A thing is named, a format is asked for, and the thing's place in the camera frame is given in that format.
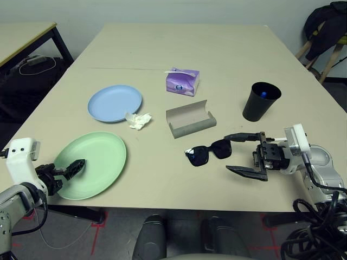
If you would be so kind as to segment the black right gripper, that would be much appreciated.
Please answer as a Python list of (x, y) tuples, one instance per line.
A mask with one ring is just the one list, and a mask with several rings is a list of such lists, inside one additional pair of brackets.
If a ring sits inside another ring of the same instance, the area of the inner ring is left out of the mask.
[(254, 166), (260, 171), (243, 166), (226, 166), (230, 171), (249, 179), (268, 181), (267, 170), (280, 170), (287, 166), (284, 152), (278, 146), (278, 140), (267, 138), (264, 132), (259, 133), (235, 133), (224, 137), (225, 140), (233, 142), (260, 141), (255, 152), (253, 152)]

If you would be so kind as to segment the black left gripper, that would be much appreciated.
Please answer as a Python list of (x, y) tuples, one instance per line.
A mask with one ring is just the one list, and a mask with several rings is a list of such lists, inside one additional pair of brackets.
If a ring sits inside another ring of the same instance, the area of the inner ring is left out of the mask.
[(85, 159), (78, 159), (71, 163), (66, 169), (56, 169), (53, 163), (40, 165), (35, 168), (38, 178), (47, 187), (48, 195), (55, 195), (62, 189), (62, 180), (55, 179), (55, 176), (64, 176), (66, 180), (72, 179), (78, 173), (83, 172), (86, 166)]

